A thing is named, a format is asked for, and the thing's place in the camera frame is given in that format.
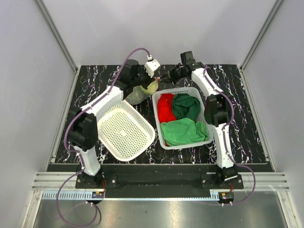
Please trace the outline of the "green fake cabbage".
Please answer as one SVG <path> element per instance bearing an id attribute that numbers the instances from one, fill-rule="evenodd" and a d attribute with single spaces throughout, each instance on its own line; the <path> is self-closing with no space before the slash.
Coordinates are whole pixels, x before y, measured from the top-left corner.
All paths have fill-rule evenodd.
<path id="1" fill-rule="evenodd" d="M 151 82 L 147 88 L 144 88 L 143 86 L 140 86 L 140 89 L 145 93 L 145 94 L 153 94 L 158 90 L 159 87 L 159 82 L 157 79 L 155 79 L 153 82 Z"/>

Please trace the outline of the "clear zip top bag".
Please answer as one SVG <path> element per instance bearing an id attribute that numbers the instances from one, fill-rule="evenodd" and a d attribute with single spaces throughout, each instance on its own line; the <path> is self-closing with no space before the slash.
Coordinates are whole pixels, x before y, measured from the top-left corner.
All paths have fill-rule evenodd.
<path id="1" fill-rule="evenodd" d="M 146 100 L 148 97 L 151 96 L 150 94 L 145 94 L 141 89 L 140 86 L 136 86 L 133 88 L 133 91 L 125 98 L 125 101 L 127 101 L 131 105 L 138 105 L 144 100 Z"/>

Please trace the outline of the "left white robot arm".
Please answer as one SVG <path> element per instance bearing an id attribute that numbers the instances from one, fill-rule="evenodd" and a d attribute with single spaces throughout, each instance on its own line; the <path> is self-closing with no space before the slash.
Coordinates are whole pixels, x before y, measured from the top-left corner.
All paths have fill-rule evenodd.
<path id="1" fill-rule="evenodd" d="M 96 99 L 69 111 L 65 147 L 79 156 L 77 188 L 105 185 L 101 164 L 96 155 L 98 141 L 119 161 L 128 162 L 141 155 L 154 141 L 151 124 L 125 99 L 137 86 L 153 81 L 153 73 L 138 61 L 128 59 L 114 85 Z"/>

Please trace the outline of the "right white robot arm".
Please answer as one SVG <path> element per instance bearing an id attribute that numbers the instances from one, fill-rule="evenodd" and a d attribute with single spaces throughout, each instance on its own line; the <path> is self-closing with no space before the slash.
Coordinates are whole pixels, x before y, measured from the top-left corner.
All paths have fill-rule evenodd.
<path id="1" fill-rule="evenodd" d="M 203 92 L 206 102 L 204 117 L 211 128 L 216 150 L 216 184 L 227 188 L 238 177 L 232 159 L 229 126 L 234 120 L 231 96 L 224 93 L 208 74 L 208 67 L 197 62 L 191 51 L 180 54 L 181 63 L 161 76 L 161 82 L 176 84 L 182 78 L 190 78 Z"/>

